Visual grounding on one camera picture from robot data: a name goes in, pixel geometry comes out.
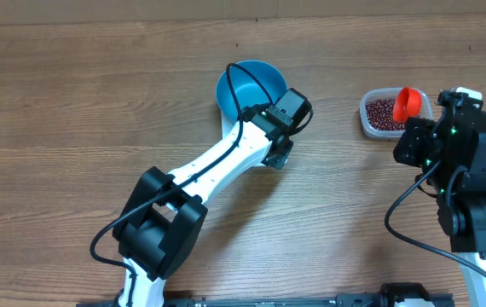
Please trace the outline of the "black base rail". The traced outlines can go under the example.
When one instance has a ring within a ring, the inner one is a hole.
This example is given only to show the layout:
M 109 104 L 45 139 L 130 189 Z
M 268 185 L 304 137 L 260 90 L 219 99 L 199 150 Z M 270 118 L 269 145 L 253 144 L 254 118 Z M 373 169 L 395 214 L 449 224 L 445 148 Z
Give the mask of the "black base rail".
M 384 283 L 376 293 L 339 293 L 331 298 L 253 298 L 153 301 L 162 307 L 455 307 L 451 293 L 429 293 L 420 283 Z

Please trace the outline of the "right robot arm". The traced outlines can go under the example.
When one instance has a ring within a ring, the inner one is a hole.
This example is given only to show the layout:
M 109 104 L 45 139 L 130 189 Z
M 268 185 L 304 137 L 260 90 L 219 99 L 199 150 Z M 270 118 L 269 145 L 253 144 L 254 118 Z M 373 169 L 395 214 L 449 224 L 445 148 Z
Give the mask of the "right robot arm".
M 421 169 L 393 212 L 423 182 L 435 190 L 437 220 L 449 238 L 444 251 L 402 235 L 396 238 L 459 264 L 470 303 L 486 306 L 486 112 L 479 92 L 453 88 L 437 98 L 439 120 L 410 118 L 393 150 L 396 162 Z

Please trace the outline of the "red beans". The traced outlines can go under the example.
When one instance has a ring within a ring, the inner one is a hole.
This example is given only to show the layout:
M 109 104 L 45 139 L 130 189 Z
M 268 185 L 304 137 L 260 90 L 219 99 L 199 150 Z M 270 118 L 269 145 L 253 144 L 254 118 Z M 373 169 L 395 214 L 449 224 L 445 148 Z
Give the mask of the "red beans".
M 365 104 L 368 123 L 376 130 L 403 130 L 404 124 L 393 119 L 393 98 L 377 99 Z

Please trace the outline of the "white kitchen scale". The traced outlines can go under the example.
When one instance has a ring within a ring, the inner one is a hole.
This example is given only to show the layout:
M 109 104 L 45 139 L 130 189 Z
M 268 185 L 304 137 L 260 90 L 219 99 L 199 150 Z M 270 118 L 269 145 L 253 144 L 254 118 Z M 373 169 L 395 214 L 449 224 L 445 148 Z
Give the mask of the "white kitchen scale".
M 223 138 L 229 135 L 234 126 L 235 121 L 232 120 L 226 113 L 221 112 L 221 130 Z

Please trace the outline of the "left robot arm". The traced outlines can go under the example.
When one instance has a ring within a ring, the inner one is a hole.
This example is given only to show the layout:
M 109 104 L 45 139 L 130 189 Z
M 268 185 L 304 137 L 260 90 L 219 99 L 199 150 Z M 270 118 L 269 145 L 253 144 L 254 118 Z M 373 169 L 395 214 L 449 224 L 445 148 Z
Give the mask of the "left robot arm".
M 281 169 L 292 150 L 290 137 L 311 113 L 308 99 L 289 89 L 273 104 L 244 107 L 232 130 L 194 161 L 168 173 L 145 171 L 113 228 L 126 267 L 115 305 L 163 305 L 165 282 L 194 248 L 207 203 L 252 167 Z

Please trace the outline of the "blue bowl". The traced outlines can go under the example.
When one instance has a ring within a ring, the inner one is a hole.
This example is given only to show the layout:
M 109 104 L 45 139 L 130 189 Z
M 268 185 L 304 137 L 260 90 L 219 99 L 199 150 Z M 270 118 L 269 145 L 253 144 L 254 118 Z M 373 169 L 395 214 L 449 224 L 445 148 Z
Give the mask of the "blue bowl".
M 273 102 L 276 102 L 288 90 L 286 80 L 281 72 L 269 63 L 248 60 L 238 62 L 238 65 L 244 67 L 257 79 L 266 89 Z M 237 67 L 231 67 L 229 71 L 234 93 L 241 108 L 269 102 L 269 98 L 263 89 L 245 72 Z M 216 98 L 217 105 L 225 120 L 233 125 L 237 119 L 237 111 L 225 72 L 218 79 Z

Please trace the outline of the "clear plastic container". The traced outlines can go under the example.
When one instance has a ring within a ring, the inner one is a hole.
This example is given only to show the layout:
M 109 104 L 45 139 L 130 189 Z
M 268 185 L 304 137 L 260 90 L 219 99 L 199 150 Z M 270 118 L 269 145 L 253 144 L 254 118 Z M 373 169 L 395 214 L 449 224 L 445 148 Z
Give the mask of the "clear plastic container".
M 366 95 L 364 95 L 364 97 L 361 99 L 359 112 L 360 112 L 360 118 L 362 123 L 362 129 L 364 134 L 367 137 L 372 139 L 378 139 L 378 140 L 395 140 L 400 138 L 400 136 L 404 132 L 403 127 L 398 130 L 392 130 L 391 128 L 389 128 L 388 130 L 376 129 L 377 125 L 375 126 L 373 125 L 373 120 L 370 117 L 372 115 L 370 115 L 370 112 L 367 111 L 367 106 L 370 105 L 370 103 L 373 103 L 374 101 L 378 101 L 378 100 L 381 101 L 391 100 L 393 101 L 392 104 L 394 104 L 394 100 L 396 99 L 397 95 L 401 90 L 402 87 L 371 90 Z M 433 119 L 434 116 L 433 116 L 431 104 L 429 102 L 428 97 L 423 91 L 421 90 L 417 90 L 417 91 L 419 92 L 422 99 L 421 109 L 419 111 L 418 117 Z

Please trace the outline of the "red measuring scoop blue handle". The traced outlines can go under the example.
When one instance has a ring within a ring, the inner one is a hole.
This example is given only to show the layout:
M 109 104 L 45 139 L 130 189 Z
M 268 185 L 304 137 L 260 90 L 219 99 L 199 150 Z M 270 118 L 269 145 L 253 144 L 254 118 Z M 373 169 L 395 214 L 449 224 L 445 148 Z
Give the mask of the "red measuring scoop blue handle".
M 392 111 L 393 120 L 405 123 L 410 117 L 419 115 L 421 106 L 421 94 L 414 88 L 404 87 L 396 97 Z

